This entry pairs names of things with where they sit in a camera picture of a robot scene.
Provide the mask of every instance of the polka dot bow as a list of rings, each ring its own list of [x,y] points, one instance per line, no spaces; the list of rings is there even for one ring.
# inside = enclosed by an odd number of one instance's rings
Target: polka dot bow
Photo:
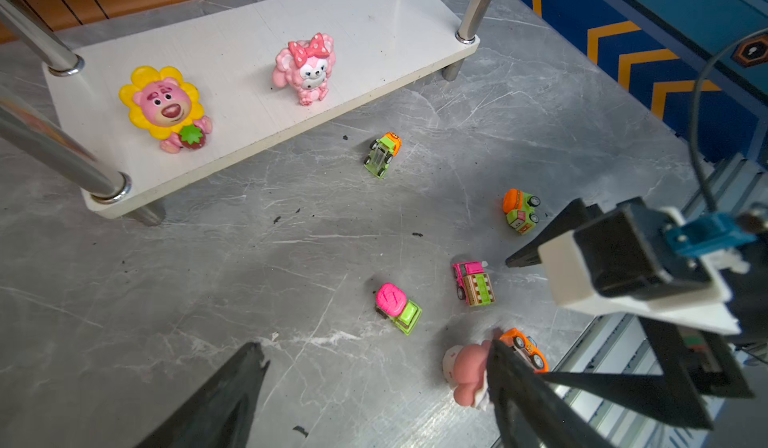
[[[296,66],[303,66],[306,60],[312,58],[328,58],[331,53],[326,49],[326,43],[322,40],[322,34],[317,33],[310,41],[310,45],[302,48],[299,43],[291,41],[288,43],[288,50],[293,59],[296,60]]]

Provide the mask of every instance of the hexagon emblem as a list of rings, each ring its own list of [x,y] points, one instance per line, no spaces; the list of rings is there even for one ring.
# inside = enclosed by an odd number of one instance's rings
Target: hexagon emblem
[[[768,34],[744,41],[730,58],[744,68],[765,63],[768,61]]]

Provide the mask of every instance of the white board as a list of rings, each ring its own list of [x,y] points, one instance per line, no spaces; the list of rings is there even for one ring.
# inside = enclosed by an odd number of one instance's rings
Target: white board
[[[62,129],[133,181],[122,201],[88,208],[122,216],[281,141],[464,59],[459,19],[440,0],[269,0],[77,50],[82,73],[45,77]],[[330,93],[310,107],[272,85],[275,56],[291,40],[330,34]],[[214,133],[198,151],[170,155],[128,120],[118,99],[139,66],[178,68],[200,91]]]

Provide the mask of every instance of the gray marble floor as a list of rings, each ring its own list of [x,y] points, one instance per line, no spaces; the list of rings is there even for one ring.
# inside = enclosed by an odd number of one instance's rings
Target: gray marble floor
[[[156,228],[93,215],[0,140],[0,446],[130,447],[250,340],[272,362],[251,446],[490,446],[493,415],[453,403],[444,350],[518,327],[554,364],[589,321],[554,305],[541,267],[504,267],[530,239],[505,225],[504,192],[539,195],[546,224],[576,197],[679,206],[694,180],[682,141],[523,3],[494,0],[480,35],[456,81],[430,75],[188,186]],[[0,83],[55,119],[20,44],[0,47]],[[379,181],[361,161],[390,130],[405,144]],[[495,305],[456,299],[457,257],[490,263]],[[424,309],[409,338],[374,312],[385,281]]]

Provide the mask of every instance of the metal pole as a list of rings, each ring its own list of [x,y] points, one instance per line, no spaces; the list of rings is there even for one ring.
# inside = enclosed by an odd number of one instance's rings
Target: metal pole
[[[472,44],[475,42],[475,35],[480,27],[480,22],[485,16],[485,11],[488,10],[488,6],[491,4],[491,0],[469,0],[467,6],[467,12],[464,14],[464,19],[461,25],[456,31],[456,39],[464,44]],[[442,77],[449,81],[453,81],[458,76],[458,70],[461,69],[464,60],[458,60],[456,63],[447,66],[443,72]]]
[[[165,209],[160,200],[145,204],[144,206],[133,210],[125,216],[140,221],[147,226],[157,226],[165,219]]]
[[[97,198],[114,198],[126,186],[121,173],[102,165],[77,141],[5,88],[0,88],[0,137]]]
[[[43,59],[55,76],[80,72],[85,61],[15,0],[0,0],[0,22]]]

